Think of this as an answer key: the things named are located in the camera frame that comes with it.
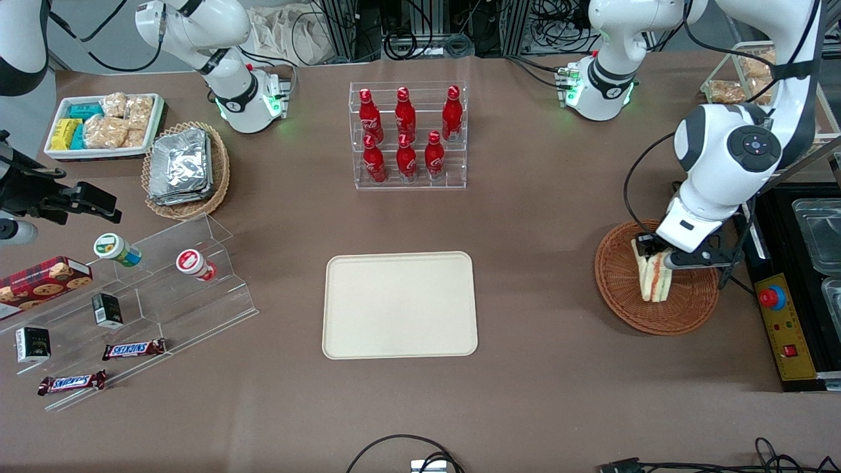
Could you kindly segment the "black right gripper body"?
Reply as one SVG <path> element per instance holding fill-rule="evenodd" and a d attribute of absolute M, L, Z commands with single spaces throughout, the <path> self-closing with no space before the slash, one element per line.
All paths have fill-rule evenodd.
<path fill-rule="evenodd" d="M 13 216 L 40 218 L 40 200 L 48 196 L 68 196 L 60 173 L 46 173 L 44 166 L 13 150 L 2 149 L 2 211 Z"/>

